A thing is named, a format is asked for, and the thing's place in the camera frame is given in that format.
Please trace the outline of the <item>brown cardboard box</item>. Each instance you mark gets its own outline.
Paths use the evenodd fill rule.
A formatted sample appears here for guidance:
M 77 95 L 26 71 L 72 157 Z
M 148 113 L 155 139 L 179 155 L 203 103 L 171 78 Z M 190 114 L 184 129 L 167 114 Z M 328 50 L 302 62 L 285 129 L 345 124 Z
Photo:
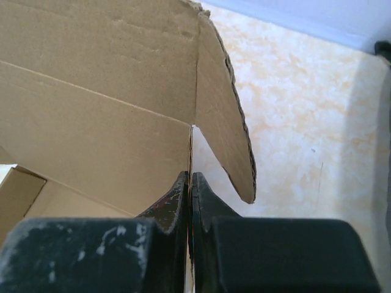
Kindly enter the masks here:
M 234 70 L 201 4 L 1 2 L 2 247 L 27 219 L 135 218 L 181 172 L 189 193 L 194 128 L 253 203 Z

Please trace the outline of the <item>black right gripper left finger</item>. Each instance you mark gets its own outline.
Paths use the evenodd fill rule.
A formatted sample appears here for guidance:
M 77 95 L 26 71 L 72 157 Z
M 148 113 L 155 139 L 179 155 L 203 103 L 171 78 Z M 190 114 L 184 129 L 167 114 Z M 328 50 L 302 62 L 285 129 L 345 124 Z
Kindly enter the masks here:
M 135 218 L 32 218 L 1 250 L 2 292 L 183 292 L 188 173 Z

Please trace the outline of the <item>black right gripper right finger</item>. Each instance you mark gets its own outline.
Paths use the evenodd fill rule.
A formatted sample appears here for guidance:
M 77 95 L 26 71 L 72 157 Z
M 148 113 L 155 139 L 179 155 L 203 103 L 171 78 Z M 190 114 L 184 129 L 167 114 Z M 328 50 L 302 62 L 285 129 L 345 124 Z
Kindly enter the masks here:
M 192 177 L 196 292 L 380 292 L 361 239 L 336 219 L 242 217 Z

